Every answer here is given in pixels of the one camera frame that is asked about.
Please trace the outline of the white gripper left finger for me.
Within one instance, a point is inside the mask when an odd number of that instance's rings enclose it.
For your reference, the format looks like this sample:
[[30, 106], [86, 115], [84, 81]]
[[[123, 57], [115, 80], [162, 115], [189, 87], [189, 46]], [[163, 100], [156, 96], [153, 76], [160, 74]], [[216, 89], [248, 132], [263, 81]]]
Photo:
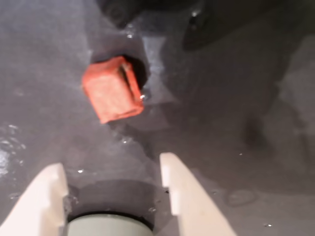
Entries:
[[61, 163], [45, 167], [27, 186], [0, 226], [2, 236], [61, 236], [69, 194]]

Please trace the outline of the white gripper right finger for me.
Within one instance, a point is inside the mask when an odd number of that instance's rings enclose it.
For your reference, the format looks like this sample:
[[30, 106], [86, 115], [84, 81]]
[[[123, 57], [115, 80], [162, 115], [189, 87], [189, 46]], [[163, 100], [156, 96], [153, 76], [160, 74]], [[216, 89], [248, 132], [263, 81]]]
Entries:
[[162, 186], [169, 191], [171, 214], [181, 236], [235, 236], [230, 223], [180, 158], [161, 153]]

